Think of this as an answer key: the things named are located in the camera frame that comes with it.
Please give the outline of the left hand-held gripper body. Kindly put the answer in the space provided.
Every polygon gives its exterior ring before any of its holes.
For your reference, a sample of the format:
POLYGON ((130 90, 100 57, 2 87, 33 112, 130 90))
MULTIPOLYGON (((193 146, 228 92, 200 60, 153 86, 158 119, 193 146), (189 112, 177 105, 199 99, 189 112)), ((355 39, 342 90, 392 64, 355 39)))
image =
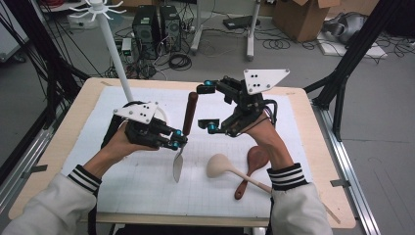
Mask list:
POLYGON ((125 135, 132 144, 158 149, 169 148, 168 135, 171 128, 162 119, 156 118, 158 105, 155 103, 129 102, 122 108, 113 110, 113 133, 127 121, 125 135))

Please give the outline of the metal ladle with brown handle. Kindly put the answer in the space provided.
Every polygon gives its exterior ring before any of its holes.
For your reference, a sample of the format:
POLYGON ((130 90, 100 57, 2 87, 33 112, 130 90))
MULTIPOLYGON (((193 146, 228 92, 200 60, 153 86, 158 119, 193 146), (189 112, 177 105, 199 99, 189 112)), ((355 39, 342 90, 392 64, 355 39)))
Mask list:
MULTIPOLYGON (((186 112, 183 122, 183 135, 187 137, 190 134, 193 118, 197 106, 199 95, 196 92, 190 92, 188 95, 188 102, 186 106, 186 112)), ((184 150, 184 146, 180 148, 180 151, 176 154, 173 160, 173 179, 176 183, 179 182, 181 176, 181 170, 183 166, 183 157, 182 152, 184 150)))

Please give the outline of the light wooden spoon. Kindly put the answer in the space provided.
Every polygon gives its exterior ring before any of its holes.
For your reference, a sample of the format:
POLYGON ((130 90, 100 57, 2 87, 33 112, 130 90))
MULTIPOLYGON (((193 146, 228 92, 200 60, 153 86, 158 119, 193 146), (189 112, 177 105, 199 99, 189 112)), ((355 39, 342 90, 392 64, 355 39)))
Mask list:
POLYGON ((245 184, 240 184, 234 194, 237 199, 241 199, 245 193, 248 183, 251 183, 258 188, 262 189, 266 193, 271 193, 271 188, 259 181, 256 181, 251 178, 253 172, 257 169, 260 169, 267 165, 268 160, 265 158, 255 159, 252 155, 247 155, 248 163, 248 173, 242 173, 237 168, 235 168, 230 160, 223 154, 216 154, 212 156, 207 162, 207 177, 215 178, 220 176, 226 171, 233 172, 234 174, 240 176, 243 180, 246 181, 245 184))

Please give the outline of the brown wooden rice spoon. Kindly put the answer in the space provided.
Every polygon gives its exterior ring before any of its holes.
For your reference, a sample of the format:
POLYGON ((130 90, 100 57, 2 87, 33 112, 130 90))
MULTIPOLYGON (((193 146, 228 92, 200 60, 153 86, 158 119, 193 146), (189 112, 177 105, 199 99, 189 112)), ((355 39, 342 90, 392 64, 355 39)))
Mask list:
MULTIPOLYGON (((265 150, 259 146, 253 146, 247 153, 248 172, 247 176, 251 176, 256 170, 263 168, 269 162, 269 156, 265 150)), ((240 200, 246 191, 248 185, 247 180, 243 180, 237 187, 234 198, 240 200)))

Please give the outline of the white utensil rack stand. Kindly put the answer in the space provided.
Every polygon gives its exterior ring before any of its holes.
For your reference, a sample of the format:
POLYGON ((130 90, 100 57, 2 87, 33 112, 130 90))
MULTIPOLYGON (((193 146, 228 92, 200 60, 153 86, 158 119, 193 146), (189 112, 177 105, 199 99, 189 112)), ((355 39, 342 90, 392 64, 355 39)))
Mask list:
MULTIPOLYGON (((128 79, 121 62, 121 58, 115 46, 115 40, 113 38, 112 31, 109 26, 109 20, 111 17, 108 12, 123 14, 123 11, 117 11, 116 8, 122 4, 120 1, 117 5, 107 5, 108 0, 85 0, 87 7, 82 9, 70 8, 71 10, 78 12, 78 15, 71 15, 72 18, 84 18, 91 15, 91 21, 98 21, 99 27, 102 30, 104 39, 107 43, 111 58, 115 65, 115 70, 119 76, 121 87, 128 102, 133 101, 133 95, 130 89, 128 79)), ((113 114, 126 118, 129 120, 138 121, 143 124, 150 124, 155 118, 159 118, 163 121, 167 121, 165 112, 158 106, 157 102, 150 102, 145 104, 136 105, 133 104, 126 108, 114 109, 113 114)))

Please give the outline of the person's left hand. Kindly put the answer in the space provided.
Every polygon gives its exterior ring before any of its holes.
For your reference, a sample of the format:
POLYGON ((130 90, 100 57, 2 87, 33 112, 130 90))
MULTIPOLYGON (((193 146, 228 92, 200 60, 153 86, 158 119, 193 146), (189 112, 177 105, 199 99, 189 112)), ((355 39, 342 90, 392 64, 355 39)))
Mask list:
POLYGON ((132 144, 125 134, 127 121, 124 121, 109 143, 101 150, 105 160, 111 165, 120 162, 124 157, 137 151, 156 151, 157 148, 132 144))

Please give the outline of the black computer tower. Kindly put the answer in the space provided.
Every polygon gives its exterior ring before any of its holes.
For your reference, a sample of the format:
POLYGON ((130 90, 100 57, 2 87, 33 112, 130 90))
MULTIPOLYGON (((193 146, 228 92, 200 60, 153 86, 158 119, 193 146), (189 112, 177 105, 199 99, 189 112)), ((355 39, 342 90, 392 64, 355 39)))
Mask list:
POLYGON ((174 6, 160 6, 161 37, 167 52, 181 50, 181 21, 174 6))
POLYGON ((161 41, 160 26, 155 5, 139 5, 132 23, 140 59, 154 60, 161 41))

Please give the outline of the black flat device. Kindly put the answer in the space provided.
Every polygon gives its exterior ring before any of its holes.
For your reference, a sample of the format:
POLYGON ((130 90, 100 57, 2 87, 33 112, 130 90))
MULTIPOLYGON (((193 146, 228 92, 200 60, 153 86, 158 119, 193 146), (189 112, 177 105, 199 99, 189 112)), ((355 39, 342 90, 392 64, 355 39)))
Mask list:
POLYGON ((239 28, 251 28, 252 27, 252 16, 244 16, 244 17, 237 17, 237 18, 230 18, 223 20, 224 26, 229 29, 239 29, 239 28))

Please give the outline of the white power adapter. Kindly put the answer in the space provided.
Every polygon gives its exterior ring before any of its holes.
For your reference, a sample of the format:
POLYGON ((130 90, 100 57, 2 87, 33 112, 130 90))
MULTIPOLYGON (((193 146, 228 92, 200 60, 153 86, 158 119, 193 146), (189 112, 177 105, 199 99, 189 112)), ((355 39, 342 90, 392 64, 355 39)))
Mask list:
POLYGON ((131 38, 122 39, 121 52, 124 56, 132 55, 132 39, 131 38))

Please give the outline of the brown cardboard box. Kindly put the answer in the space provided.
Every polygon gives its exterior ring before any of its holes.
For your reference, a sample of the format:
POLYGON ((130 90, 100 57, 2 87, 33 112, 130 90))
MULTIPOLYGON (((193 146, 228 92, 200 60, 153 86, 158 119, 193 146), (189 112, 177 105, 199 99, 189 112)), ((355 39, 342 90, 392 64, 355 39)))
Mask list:
POLYGON ((276 0, 272 22, 297 42, 314 40, 332 7, 341 0, 276 0))

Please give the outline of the white foam board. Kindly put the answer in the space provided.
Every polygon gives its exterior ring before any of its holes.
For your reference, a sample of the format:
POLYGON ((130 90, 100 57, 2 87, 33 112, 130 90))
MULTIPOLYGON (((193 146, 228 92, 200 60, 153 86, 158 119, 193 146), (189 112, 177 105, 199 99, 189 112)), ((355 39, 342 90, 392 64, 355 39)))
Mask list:
POLYGON ((358 45, 356 49, 346 48, 346 46, 340 42, 335 36, 330 33, 320 32, 316 38, 317 45, 319 46, 321 52, 325 56, 339 56, 342 57, 346 54, 347 51, 352 53, 362 53, 364 52, 364 57, 368 59, 385 59, 388 54, 376 43, 374 42, 371 46, 363 47, 358 45))

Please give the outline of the grey white appliance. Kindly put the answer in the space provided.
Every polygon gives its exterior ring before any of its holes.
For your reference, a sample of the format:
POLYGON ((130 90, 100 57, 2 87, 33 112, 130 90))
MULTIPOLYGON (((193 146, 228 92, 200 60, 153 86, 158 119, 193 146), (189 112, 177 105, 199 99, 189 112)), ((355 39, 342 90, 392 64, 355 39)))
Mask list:
POLYGON ((347 45, 356 33, 363 28, 367 17, 356 12, 339 13, 334 18, 325 21, 322 25, 322 32, 329 32, 341 43, 347 45))

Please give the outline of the grey cabinet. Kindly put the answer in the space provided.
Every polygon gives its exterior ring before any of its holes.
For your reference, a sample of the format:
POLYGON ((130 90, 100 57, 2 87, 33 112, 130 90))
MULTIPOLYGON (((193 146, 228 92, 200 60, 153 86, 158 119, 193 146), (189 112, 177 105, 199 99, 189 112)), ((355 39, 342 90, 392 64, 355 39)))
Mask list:
POLYGON ((23 42, 28 37, 3 0, 0 0, 0 63, 7 62, 21 48, 14 33, 23 42))

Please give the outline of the black metal frame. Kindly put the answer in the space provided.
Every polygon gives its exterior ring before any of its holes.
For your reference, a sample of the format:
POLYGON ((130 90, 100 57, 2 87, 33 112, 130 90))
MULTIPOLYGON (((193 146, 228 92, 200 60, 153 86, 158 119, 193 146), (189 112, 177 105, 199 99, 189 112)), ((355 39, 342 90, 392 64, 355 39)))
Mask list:
POLYGON ((328 111, 331 102, 336 100, 332 132, 339 142, 342 142, 341 126, 347 81, 369 48, 406 1, 379 0, 336 68, 326 77, 303 88, 306 93, 321 88, 319 95, 312 100, 312 104, 320 110, 328 111))
POLYGON ((81 86, 76 81, 86 81, 89 75, 67 62, 58 51, 55 43, 38 18, 30 0, 0 0, 0 6, 7 6, 11 15, 17 20, 23 32, 37 52, 35 56, 23 42, 14 27, 0 14, 0 24, 16 39, 32 62, 36 74, 47 83, 47 106, 32 125, 22 141, 8 159, 0 166, 0 184, 9 176, 15 165, 22 158, 29 140, 34 138, 43 126, 49 127, 57 118, 56 111, 63 101, 73 102, 81 86))

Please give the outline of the aluminium rail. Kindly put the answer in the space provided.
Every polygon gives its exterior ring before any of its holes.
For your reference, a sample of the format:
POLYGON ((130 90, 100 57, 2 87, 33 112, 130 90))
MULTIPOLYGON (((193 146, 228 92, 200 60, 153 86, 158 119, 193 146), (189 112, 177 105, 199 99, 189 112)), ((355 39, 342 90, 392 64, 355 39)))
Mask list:
POLYGON ((38 165, 63 118, 64 115, 57 115, 48 123, 46 117, 41 115, 0 167, 0 214, 23 188, 27 179, 21 178, 22 173, 38 165))
POLYGON ((378 223, 370 209, 359 179, 349 159, 343 141, 339 141, 332 130, 333 118, 328 110, 322 110, 312 105, 320 129, 326 138, 326 144, 333 157, 335 169, 339 175, 338 179, 348 180, 350 186, 343 188, 347 199, 351 202, 351 210, 354 219, 358 222, 365 235, 381 235, 378 223))

